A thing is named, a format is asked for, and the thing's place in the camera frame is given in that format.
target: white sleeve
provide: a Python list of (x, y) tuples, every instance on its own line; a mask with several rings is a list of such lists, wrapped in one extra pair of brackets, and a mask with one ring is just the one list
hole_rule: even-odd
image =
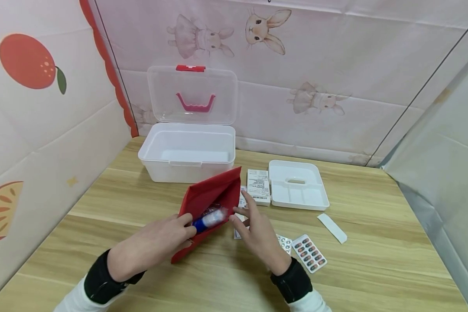
[(123, 291), (105, 305), (95, 303), (85, 293), (84, 283), (86, 277), (84, 276), (76, 287), (64, 297), (61, 303), (55, 307), (54, 312), (106, 312), (109, 306), (124, 293)]
[(288, 303), (291, 312), (331, 312), (317, 290), (312, 290), (302, 299)]

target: box lid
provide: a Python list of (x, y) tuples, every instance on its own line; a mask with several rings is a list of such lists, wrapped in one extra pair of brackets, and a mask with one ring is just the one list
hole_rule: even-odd
[(319, 169), (309, 163), (272, 160), (268, 164), (274, 206), (325, 210), (329, 200)]
[(233, 124), (237, 76), (204, 66), (151, 66), (147, 70), (156, 119), (181, 124)]

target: orange slice illustration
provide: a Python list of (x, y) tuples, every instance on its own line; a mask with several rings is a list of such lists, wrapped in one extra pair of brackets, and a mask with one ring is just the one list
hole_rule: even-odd
[(23, 181), (10, 182), (0, 186), (0, 240), (9, 232), (22, 190)]

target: wall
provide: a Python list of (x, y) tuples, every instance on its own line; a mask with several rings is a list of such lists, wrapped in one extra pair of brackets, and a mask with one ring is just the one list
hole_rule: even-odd
[(237, 148), (375, 166), (468, 61), (468, 0), (89, 2), (141, 135), (148, 67), (205, 65), (240, 80)]
[(125, 105), (79, 2), (0, 0), (0, 288), (129, 141)]
[(385, 171), (468, 302), (468, 64), (406, 135)]

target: blue bottle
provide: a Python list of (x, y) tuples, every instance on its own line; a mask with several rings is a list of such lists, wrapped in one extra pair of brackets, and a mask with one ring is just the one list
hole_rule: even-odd
[(201, 233), (222, 223), (225, 217), (227, 217), (227, 209), (220, 208), (193, 221), (192, 226), (196, 228), (197, 233)]

